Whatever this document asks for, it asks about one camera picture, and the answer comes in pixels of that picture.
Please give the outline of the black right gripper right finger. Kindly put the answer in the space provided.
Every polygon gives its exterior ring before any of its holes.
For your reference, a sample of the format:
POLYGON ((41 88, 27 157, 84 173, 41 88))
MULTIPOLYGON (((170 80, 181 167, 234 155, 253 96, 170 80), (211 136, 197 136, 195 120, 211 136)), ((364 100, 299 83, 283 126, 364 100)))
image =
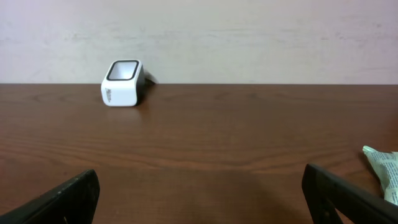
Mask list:
POLYGON ((396 205, 314 164, 305 166, 302 191, 315 224, 342 224, 337 212, 353 223, 397 224, 396 205))

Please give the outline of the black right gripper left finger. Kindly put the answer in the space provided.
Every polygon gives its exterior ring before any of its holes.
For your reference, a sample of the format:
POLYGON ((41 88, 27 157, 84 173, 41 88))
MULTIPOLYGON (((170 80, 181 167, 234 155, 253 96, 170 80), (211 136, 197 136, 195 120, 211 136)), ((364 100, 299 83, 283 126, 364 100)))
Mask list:
POLYGON ((93 169, 86 170, 24 205, 1 215, 1 224, 91 224, 100 196, 93 169))

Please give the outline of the teal wet wipes packet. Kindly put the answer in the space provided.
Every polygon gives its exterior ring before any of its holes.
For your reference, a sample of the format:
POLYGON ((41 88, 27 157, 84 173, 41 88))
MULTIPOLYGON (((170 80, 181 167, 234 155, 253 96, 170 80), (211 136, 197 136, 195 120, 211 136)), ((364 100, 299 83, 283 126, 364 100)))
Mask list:
POLYGON ((379 152, 369 146, 363 152, 379 178, 384 200, 397 205, 397 152, 379 152))

